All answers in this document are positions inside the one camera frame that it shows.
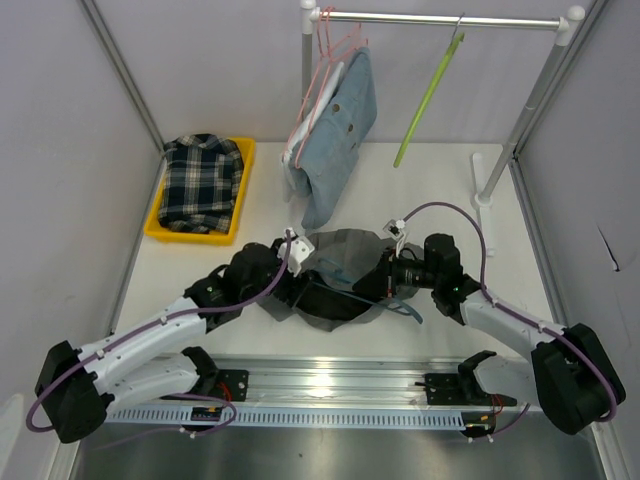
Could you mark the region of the blue plastic hanger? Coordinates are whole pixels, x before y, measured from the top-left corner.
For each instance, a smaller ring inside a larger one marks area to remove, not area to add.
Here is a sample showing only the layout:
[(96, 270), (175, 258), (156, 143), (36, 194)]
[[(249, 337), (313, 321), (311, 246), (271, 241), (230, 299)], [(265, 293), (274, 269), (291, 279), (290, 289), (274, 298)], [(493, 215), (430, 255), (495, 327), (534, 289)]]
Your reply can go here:
[(324, 273), (319, 269), (313, 271), (312, 279), (321, 288), (354, 302), (413, 318), (418, 324), (423, 323), (423, 318), (405, 298), (410, 298), (414, 290), (432, 289), (435, 282), (421, 259), (398, 257), (394, 250), (383, 253), (378, 264), (356, 282), (348, 283), (336, 272)]

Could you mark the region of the grey garment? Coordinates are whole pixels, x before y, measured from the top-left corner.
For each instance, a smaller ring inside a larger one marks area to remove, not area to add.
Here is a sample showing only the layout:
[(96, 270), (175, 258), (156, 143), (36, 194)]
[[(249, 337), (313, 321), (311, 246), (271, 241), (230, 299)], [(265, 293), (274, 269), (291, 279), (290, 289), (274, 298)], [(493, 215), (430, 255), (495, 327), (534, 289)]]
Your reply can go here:
[(395, 245), (391, 239), (382, 239), (375, 232), (361, 229), (340, 229), (313, 233), (308, 236), (316, 248), (310, 267), (304, 272), (306, 288), (291, 313), (268, 313), (264, 298), (258, 305), (277, 321), (293, 315), (300, 316), (311, 327), (332, 332), (349, 324), (372, 322), (384, 312), (364, 303), (354, 302), (314, 284), (313, 271), (336, 272), (348, 283), (356, 282), (379, 262), (382, 253)]

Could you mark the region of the light blue denim skirt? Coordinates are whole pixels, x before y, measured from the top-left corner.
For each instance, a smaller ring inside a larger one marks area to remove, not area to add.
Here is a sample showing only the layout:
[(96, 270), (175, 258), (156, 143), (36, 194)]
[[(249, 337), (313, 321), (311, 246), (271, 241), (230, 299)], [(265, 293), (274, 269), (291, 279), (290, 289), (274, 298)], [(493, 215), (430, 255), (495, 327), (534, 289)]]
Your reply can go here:
[(308, 199), (301, 226), (317, 230), (331, 218), (377, 117), (370, 50), (359, 49), (292, 168), (294, 193)]

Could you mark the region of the pink wire hanger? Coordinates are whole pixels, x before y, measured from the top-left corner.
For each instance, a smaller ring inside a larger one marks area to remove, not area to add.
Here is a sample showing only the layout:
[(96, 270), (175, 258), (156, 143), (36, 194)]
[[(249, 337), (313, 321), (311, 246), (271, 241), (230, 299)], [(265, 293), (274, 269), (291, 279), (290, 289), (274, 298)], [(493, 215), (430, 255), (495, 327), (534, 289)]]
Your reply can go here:
[(294, 130), (282, 154), (283, 165), (298, 166), (299, 157), (316, 119), (323, 109), (323, 95), (331, 75), (333, 45), (330, 9), (321, 9), (316, 1), (301, 1), (302, 98)]
[(328, 25), (317, 28), (319, 60), (312, 75), (310, 86), (306, 89), (302, 107), (296, 120), (296, 129), (291, 133), (286, 152), (288, 160), (296, 168), (309, 137), (321, 114), (329, 105), (343, 78), (346, 61), (362, 47), (368, 45), (368, 39), (362, 36), (362, 26), (357, 24), (342, 39), (332, 42)]

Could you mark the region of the white skirt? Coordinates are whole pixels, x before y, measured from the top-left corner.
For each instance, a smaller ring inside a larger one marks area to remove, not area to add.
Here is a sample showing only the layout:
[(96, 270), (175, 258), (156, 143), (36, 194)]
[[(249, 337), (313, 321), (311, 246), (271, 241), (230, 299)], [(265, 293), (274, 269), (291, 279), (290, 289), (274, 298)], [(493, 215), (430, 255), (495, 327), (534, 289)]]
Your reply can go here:
[(291, 133), (286, 143), (280, 159), (283, 178), (283, 200), (285, 202), (289, 202), (291, 200), (295, 190), (292, 168), (301, 153), (303, 144), (308, 139), (318, 122), (320, 115), (324, 112), (329, 101), (334, 96), (341, 81), (341, 77), (343, 76), (344, 67), (345, 65), (343, 62), (338, 62), (335, 67), (328, 68), (313, 107)]

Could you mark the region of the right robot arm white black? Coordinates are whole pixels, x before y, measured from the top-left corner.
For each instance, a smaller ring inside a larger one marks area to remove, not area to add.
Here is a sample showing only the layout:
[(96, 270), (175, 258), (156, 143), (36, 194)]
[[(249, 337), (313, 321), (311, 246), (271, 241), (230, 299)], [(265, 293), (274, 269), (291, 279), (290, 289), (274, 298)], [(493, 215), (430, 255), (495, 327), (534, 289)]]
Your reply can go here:
[(359, 294), (387, 298), (401, 287), (430, 290), (442, 315), (517, 353), (507, 359), (483, 352), (465, 363), (469, 371), (458, 376), (456, 389), (468, 403), (502, 394), (540, 408), (556, 428), (574, 435), (593, 422), (611, 420), (626, 398), (594, 330), (533, 319), (492, 297), (464, 272), (450, 235), (427, 237), (417, 259), (385, 250), (376, 267), (354, 285)]

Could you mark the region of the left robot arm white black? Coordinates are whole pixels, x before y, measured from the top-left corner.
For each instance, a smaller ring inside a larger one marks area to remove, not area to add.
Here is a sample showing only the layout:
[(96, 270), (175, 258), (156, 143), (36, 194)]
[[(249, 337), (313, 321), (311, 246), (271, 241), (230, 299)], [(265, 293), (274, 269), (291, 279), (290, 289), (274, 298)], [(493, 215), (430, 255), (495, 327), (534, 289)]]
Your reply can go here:
[(52, 346), (26, 416), (34, 433), (55, 432), (63, 444), (84, 439), (108, 415), (148, 400), (175, 396), (204, 400), (216, 390), (215, 365), (197, 348), (166, 359), (174, 346), (238, 318), (272, 294), (286, 296), (315, 248), (291, 229), (270, 246), (249, 243), (147, 321), (75, 348)]

